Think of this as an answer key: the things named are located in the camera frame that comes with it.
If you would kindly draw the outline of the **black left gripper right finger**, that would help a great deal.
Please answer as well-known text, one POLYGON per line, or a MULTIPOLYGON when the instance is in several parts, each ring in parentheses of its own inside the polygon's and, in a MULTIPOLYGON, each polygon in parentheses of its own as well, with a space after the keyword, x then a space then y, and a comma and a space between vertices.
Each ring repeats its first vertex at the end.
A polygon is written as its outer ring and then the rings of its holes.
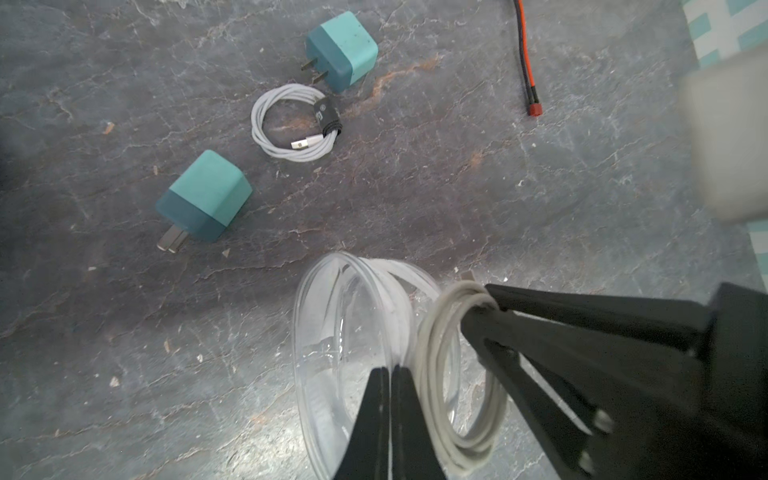
POLYGON ((411 371, 396 366, 391 386, 392 478, 445 480, 411 371))

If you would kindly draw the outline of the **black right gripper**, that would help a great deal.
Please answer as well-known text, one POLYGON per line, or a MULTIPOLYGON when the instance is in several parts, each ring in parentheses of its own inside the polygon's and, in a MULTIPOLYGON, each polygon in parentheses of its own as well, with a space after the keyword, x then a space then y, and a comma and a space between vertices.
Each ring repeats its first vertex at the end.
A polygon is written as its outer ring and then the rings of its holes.
POLYGON ((560 478, 766 477, 765 294, 724 284, 703 306, 486 289, 503 311, 472 307, 461 332, 560 478), (584 328, 576 387, 542 363, 563 324, 584 328))

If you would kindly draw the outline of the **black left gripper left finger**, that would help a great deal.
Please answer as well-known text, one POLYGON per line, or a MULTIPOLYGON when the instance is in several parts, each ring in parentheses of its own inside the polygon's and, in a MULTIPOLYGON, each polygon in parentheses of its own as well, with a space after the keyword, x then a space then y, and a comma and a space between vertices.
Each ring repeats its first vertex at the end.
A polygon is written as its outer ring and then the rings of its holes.
POLYGON ((386 480, 390 459, 390 374, 371 371, 346 452, 335 480, 386 480))

